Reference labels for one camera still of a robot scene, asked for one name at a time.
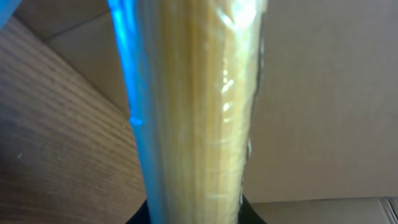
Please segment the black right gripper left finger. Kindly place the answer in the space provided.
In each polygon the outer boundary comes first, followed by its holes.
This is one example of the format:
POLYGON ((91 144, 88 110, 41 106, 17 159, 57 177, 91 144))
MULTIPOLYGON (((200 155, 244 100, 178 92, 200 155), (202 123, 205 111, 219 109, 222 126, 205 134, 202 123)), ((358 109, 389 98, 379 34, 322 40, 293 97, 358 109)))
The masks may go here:
POLYGON ((146 200, 126 224, 151 224, 149 207, 146 200))

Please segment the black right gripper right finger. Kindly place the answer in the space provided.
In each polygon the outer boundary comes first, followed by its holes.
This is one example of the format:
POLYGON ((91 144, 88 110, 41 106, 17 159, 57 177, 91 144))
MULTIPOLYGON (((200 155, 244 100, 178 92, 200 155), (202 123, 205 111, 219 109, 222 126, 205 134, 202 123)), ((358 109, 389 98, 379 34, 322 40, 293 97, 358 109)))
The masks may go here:
POLYGON ((239 224, 267 224, 253 209, 248 199, 242 194, 239 208, 239 224))

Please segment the orange biscuit pack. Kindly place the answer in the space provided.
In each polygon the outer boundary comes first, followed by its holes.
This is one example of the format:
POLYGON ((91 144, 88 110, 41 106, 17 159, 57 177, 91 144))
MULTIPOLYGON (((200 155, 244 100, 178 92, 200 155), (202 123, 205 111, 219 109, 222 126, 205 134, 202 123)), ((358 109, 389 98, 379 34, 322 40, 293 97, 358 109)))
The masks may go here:
POLYGON ((151 223, 239 223, 258 0, 110 0, 151 223))

